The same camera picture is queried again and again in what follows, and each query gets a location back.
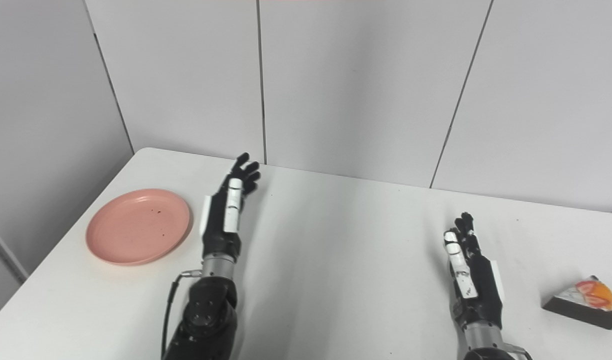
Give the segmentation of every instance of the tabletop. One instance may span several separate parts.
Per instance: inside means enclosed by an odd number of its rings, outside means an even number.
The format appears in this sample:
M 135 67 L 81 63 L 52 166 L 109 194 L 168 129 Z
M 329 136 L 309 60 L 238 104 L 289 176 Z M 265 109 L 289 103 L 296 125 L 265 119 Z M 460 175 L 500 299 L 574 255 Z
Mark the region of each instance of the tabletop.
M 0 311 L 1 360 L 155 360 L 171 281 L 200 267 L 198 219 L 233 160 L 144 148 Z M 538 359 L 612 359 L 612 330 L 541 309 L 596 275 L 612 288 L 612 214 L 261 166 L 240 224 L 233 360 L 461 360 L 443 232 L 475 218 L 504 284 L 502 334 Z M 160 188 L 191 208 L 192 230 L 150 264 L 89 253 L 105 203 Z M 192 280 L 182 280 L 170 329 Z

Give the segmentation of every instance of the robot finger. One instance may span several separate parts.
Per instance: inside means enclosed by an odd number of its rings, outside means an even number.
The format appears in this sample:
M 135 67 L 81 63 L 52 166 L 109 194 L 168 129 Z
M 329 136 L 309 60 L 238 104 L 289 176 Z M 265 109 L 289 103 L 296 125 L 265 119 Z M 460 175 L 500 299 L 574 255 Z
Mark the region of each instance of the robot finger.
M 247 178 L 245 178 L 244 182 L 245 183 L 255 183 L 257 180 L 260 180 L 261 177 L 262 177 L 261 173 L 259 171 L 256 171 L 254 173 L 251 173 Z
M 231 171 L 241 170 L 242 165 L 246 164 L 246 162 L 248 162 L 250 158 L 251 155 L 249 155 L 248 152 L 244 152 L 242 153 L 242 155 L 239 155 L 235 160 L 235 164 L 232 166 Z
M 258 188 L 258 185 L 255 182 L 244 182 L 244 196 L 254 192 Z
M 468 234 L 469 231 L 475 230 L 475 228 L 473 227 L 473 215 L 469 214 L 468 212 L 462 212 L 461 219 L 464 222 L 464 226 L 466 227 L 464 235 Z
M 464 219 L 456 218 L 455 226 L 457 227 L 457 229 L 459 229 L 460 233 L 460 236 L 458 236 L 457 238 L 460 240 L 460 242 L 464 241 L 464 237 L 466 237 L 466 234 L 468 234 L 468 229 L 466 229 L 466 223 L 464 223 Z
M 247 177 L 258 170 L 260 170 L 260 163 L 257 161 L 251 162 L 244 168 L 244 176 Z

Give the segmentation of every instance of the panel seam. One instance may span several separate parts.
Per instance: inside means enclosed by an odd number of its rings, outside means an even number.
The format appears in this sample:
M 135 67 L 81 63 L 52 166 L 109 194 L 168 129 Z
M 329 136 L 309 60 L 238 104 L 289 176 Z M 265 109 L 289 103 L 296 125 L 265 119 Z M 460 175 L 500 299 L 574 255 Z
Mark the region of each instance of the panel seam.
M 260 0 L 256 0 L 257 10 L 257 47 L 259 53 L 259 89 L 262 102 L 262 144 L 264 146 L 264 164 L 268 164 L 266 140 L 266 104 L 264 99 L 264 64 L 262 59 L 262 24 L 260 14 Z
M 470 58 L 470 64 L 468 64 L 468 70 L 466 71 L 466 77 L 464 78 L 464 82 L 461 84 L 461 90 L 459 91 L 459 97 L 457 98 L 457 104 L 455 104 L 455 110 L 452 112 L 452 118 L 450 118 L 450 124 L 448 125 L 448 130 L 446 131 L 446 137 L 443 139 L 443 145 L 441 146 L 441 151 L 439 153 L 439 158 L 437 159 L 437 164 L 434 166 L 434 173 L 432 173 L 432 179 L 430 180 L 429 188 L 433 188 L 433 184 L 435 183 L 435 177 L 437 176 L 437 171 L 439 170 L 439 164 L 442 161 L 442 157 L 444 156 L 444 150 L 446 150 L 446 144 L 448 144 L 448 137 L 451 136 L 451 130 L 453 130 L 453 123 L 455 122 L 455 116 L 457 115 L 457 110 L 460 107 L 460 103 L 462 102 L 462 96 L 464 95 L 464 89 L 466 89 L 466 83 L 468 82 L 468 78 L 471 75 L 471 69 L 473 68 L 473 63 L 475 63 L 475 56 L 477 55 L 477 50 L 480 48 L 480 43 L 482 42 L 482 36 L 484 36 L 484 29 L 486 29 L 486 23 L 489 21 L 489 15 L 491 14 L 491 9 L 493 8 L 493 3 L 495 0 L 490 0 L 490 4 L 488 5 L 488 10 L 486 11 L 486 16 L 484 18 L 484 24 L 481 27 L 479 32 L 479 37 L 477 37 L 477 43 L 475 44 L 475 50 L 472 53 L 472 57 Z
M 130 146 L 130 152 L 135 155 L 135 148 L 133 147 L 133 141 L 131 141 L 131 136 L 128 134 L 128 127 L 126 127 L 126 121 L 124 121 L 124 114 L 122 114 L 122 109 L 119 107 L 119 101 L 117 100 L 117 94 L 115 91 L 115 87 L 113 86 L 113 82 L 110 79 L 110 73 L 108 72 L 108 66 L 106 64 L 106 59 L 104 59 L 104 54 L 102 53 L 102 48 L 100 46 L 100 41 L 98 40 L 98 34 L 93 32 L 93 36 L 95 37 L 95 43 L 97 45 L 97 51 L 99 52 L 99 57 L 102 60 L 102 64 L 104 64 L 104 71 L 106 73 L 106 78 L 108 79 L 108 84 L 110 85 L 110 90 L 112 91 L 112 98 L 114 98 L 114 104 L 117 107 L 117 112 L 119 112 L 119 119 L 121 120 L 121 126 L 123 126 L 123 132 L 126 134 L 126 139 L 128 139 L 128 145 Z

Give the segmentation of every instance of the robotic arm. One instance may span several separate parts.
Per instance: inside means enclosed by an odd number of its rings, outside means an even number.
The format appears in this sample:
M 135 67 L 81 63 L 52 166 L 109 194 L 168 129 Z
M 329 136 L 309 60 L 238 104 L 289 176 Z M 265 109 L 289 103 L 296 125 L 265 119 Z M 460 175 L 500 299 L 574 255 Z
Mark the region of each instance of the robotic arm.
M 242 168 L 248 160 L 248 153 L 240 155 L 219 190 L 204 200 L 200 221 L 203 268 L 180 275 L 200 274 L 201 278 L 190 287 L 182 320 L 168 349 L 162 349 L 165 360 L 228 360 L 231 356 L 237 330 L 233 271 L 242 248 L 240 212 L 244 198 L 255 191 L 260 179 L 258 162 Z
M 473 217 L 463 212 L 455 226 L 443 234 L 443 243 L 456 296 L 452 315 L 468 346 L 464 360 L 514 360 L 510 354 L 532 360 L 526 350 L 502 340 L 504 294 L 499 271 L 496 262 L 482 255 Z

